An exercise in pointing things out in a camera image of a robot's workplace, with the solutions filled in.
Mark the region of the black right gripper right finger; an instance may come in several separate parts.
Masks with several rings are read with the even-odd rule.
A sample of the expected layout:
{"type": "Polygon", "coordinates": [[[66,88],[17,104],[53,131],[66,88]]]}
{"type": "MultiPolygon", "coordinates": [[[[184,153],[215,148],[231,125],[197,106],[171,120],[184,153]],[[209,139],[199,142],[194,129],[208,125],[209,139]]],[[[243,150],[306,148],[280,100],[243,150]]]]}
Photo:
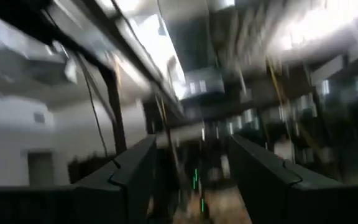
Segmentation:
{"type": "Polygon", "coordinates": [[[335,210],[323,194],[342,184],[239,135],[229,137],[229,167],[253,223],[327,223],[335,210]]]}

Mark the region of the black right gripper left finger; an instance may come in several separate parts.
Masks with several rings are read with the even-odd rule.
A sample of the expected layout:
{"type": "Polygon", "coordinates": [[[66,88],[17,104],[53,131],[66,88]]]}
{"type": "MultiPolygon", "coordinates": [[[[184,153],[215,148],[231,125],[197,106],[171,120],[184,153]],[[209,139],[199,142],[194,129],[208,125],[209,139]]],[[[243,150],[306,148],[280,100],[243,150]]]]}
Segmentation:
{"type": "Polygon", "coordinates": [[[145,223],[157,148],[150,135],[77,182],[74,223],[145,223]]]}

